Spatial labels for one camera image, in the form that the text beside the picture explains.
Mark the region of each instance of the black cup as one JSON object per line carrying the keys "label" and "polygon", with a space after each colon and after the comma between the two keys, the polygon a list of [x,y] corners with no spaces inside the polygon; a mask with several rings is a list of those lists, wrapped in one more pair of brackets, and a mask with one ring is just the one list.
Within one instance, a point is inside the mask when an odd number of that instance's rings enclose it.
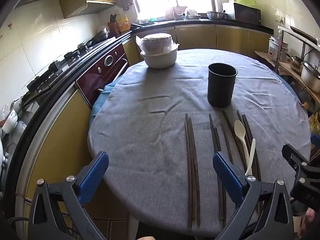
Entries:
{"label": "black cup", "polygon": [[211,64],[208,70],[208,101],[210,105],[227,107],[231,103],[238,71],[233,66],[223,63]]}

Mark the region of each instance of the metal pole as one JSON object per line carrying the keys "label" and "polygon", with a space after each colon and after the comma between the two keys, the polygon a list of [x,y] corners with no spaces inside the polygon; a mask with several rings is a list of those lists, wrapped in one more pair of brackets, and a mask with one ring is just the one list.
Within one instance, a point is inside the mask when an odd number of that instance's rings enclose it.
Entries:
{"label": "metal pole", "polygon": [[304,60],[304,53],[306,51],[306,44],[302,42],[302,52],[301,52],[301,59]]}
{"label": "metal pole", "polygon": [[274,68],[274,70],[273,70],[273,71],[276,72],[277,74],[279,74],[278,68],[279,68],[280,55],[281,55],[281,51],[282,51],[283,36],[284,36],[284,31],[281,31],[281,33],[280,33],[280,38],[279,38],[279,46],[278,46],[279,49],[278,49],[276,64],[275,64],[275,68]]}

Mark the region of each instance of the metal screw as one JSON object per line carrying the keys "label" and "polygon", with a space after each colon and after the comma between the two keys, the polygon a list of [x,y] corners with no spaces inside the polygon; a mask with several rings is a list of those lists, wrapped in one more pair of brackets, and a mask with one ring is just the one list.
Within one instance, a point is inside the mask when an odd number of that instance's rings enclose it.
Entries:
{"label": "metal screw", "polygon": [[67,182],[73,182],[75,180],[75,176],[70,175],[66,178]]}
{"label": "metal screw", "polygon": [[255,178],[254,176],[252,176],[252,175],[249,175],[249,176],[247,177],[247,179],[248,179],[248,181],[251,181],[251,182],[256,181],[256,178]]}
{"label": "metal screw", "polygon": [[277,180],[277,183],[278,183],[279,185],[281,185],[281,186],[284,185],[284,182],[283,182],[282,179],[278,179],[278,180]]}
{"label": "metal screw", "polygon": [[44,179],[38,179],[37,184],[38,184],[38,185],[44,184]]}

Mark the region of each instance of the cup rim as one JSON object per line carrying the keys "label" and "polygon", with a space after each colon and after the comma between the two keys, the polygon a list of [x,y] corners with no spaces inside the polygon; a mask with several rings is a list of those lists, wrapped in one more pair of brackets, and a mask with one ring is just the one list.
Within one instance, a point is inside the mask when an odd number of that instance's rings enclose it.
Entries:
{"label": "cup rim", "polygon": [[[228,65],[228,66],[232,67],[232,68],[236,71],[236,73],[235,73],[234,75],[232,75],[232,76],[225,76],[225,75],[220,75],[220,74],[217,74],[217,73],[215,73],[215,72],[212,72],[212,71],[209,69],[209,67],[210,67],[211,65],[215,65],[215,64]],[[210,64],[210,65],[207,67],[207,69],[208,69],[208,71],[211,72],[212,74],[215,74],[215,75],[220,76],[220,77],[234,77],[234,76],[236,76],[236,75],[238,74],[238,70],[237,70],[235,67],[233,67],[233,66],[231,66],[231,65],[229,65],[229,64],[225,64],[225,63],[212,63],[212,64]]]}

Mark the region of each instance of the tablecloth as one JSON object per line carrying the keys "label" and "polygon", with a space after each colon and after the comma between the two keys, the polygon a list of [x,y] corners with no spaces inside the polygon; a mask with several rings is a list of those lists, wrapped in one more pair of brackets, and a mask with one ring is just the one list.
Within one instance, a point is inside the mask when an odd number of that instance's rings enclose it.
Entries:
{"label": "tablecloth", "polygon": [[[294,170],[281,149],[290,143],[306,158],[310,154],[308,116],[298,100],[265,65],[227,51],[178,51],[175,65],[153,70],[145,62],[130,67],[93,121],[88,146],[92,155],[105,151],[104,176],[113,193],[138,220],[184,234],[217,236],[217,175],[212,166],[213,141],[208,114],[218,127],[222,151],[224,125],[235,165],[243,170],[231,131],[220,108],[207,101],[207,67],[225,63],[238,70],[231,105],[246,114],[260,161],[263,182],[283,179],[290,192]],[[185,114],[192,119],[199,169],[201,226],[188,230],[188,164]],[[227,197],[227,220],[235,205]]]}

